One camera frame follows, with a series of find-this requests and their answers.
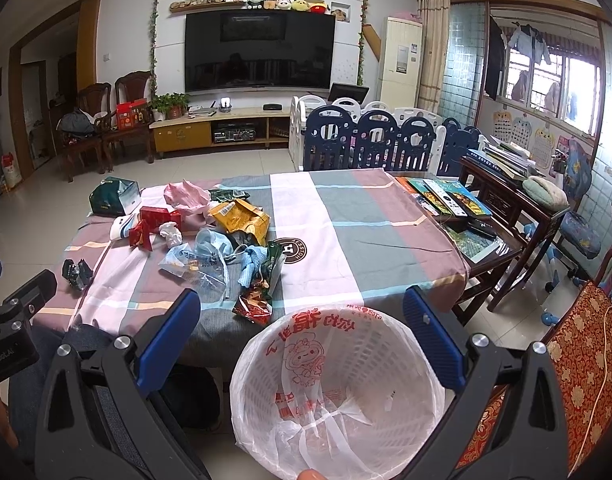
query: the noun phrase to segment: television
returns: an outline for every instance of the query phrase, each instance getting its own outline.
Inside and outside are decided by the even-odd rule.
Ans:
[[[185,91],[328,89],[335,17],[296,10],[211,10],[185,21]]]

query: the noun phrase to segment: white cord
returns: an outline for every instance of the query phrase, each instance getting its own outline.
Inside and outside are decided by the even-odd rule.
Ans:
[[[603,387],[606,385],[606,380],[608,379],[608,357],[606,355],[608,353],[608,334],[606,333],[606,318],[608,317],[608,312],[610,311],[611,308],[612,306],[609,306],[606,309],[606,313],[603,315],[603,365],[605,368],[605,372],[603,375],[603,384],[601,385],[601,388],[599,389],[599,394],[597,395],[597,399],[594,401],[594,406],[592,407],[592,412],[590,413],[590,420],[588,421],[588,428],[586,428],[586,434],[583,437],[582,446],[579,449],[577,460],[574,461],[574,465],[572,466],[572,469],[570,469],[568,476],[570,476],[574,472],[575,468],[577,467],[577,464],[579,464],[579,459],[582,457],[583,448],[585,447],[585,443],[588,440],[588,434],[590,433],[590,427],[592,425],[592,419],[594,417],[594,410],[597,409],[597,404],[599,403],[599,399],[601,398],[601,394],[603,393]]]

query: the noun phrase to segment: potted plant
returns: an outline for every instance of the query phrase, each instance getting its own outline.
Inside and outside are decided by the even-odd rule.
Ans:
[[[150,102],[153,108],[161,114],[166,114],[166,119],[178,119],[183,115],[183,112],[188,108],[188,95],[186,94],[164,94],[155,96]]]

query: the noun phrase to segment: white remote control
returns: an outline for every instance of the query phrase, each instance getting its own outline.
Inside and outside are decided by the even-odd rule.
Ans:
[[[435,193],[439,200],[441,200],[446,207],[452,211],[453,215],[468,216],[465,211],[459,207],[459,204],[457,204],[457,202],[455,202],[454,199],[439,184],[429,178],[424,178],[423,182],[426,186],[428,186],[428,189]]]

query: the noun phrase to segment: striped tablecloth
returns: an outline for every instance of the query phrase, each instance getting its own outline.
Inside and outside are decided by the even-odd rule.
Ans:
[[[348,303],[402,319],[402,297],[410,285],[420,285],[444,310],[464,291],[468,266],[457,249],[382,170],[240,176],[195,184],[246,190],[249,202],[271,216],[267,239],[282,238],[287,255],[273,293],[273,320],[304,307]],[[163,192],[164,186],[144,189],[142,205],[165,206]],[[185,241],[194,240],[200,219],[185,223]],[[60,263],[57,294],[35,322],[58,330],[83,322],[113,335],[132,335],[187,286],[159,270],[167,251],[163,238],[151,235],[151,253],[131,248],[128,240],[109,241],[111,224],[108,218],[86,218],[64,258],[84,258],[95,279],[77,296],[60,276]],[[238,260],[229,264],[233,287],[240,269]],[[183,353],[185,362],[234,366],[261,327],[233,314],[233,305],[234,300],[202,305],[201,320]]]

